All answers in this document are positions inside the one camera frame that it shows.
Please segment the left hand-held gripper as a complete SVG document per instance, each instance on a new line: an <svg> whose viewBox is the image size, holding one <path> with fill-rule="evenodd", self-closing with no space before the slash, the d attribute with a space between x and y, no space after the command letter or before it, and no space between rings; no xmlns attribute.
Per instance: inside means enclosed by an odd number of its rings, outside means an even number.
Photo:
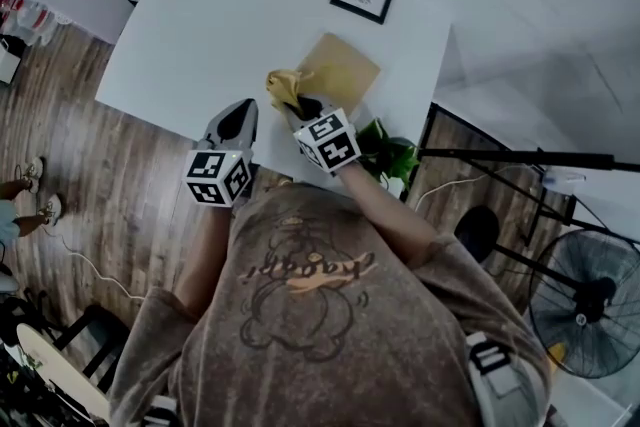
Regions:
<svg viewBox="0 0 640 427"><path fill-rule="evenodd" d="M233 207L252 182L258 117L256 100L244 99L210 120L184 167L184 184L197 204Z"/></svg>

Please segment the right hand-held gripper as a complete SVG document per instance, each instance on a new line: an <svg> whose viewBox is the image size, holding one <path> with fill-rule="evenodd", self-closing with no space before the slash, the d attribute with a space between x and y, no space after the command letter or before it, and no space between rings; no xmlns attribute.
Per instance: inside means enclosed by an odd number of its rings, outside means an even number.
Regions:
<svg viewBox="0 0 640 427"><path fill-rule="evenodd" d="M300 117L287 103L280 105L280 112L312 164L326 173L334 173L361 156L355 128L342 108L336 109L326 95L300 95L298 103ZM309 124L305 121L314 119L317 120Z"/></svg>

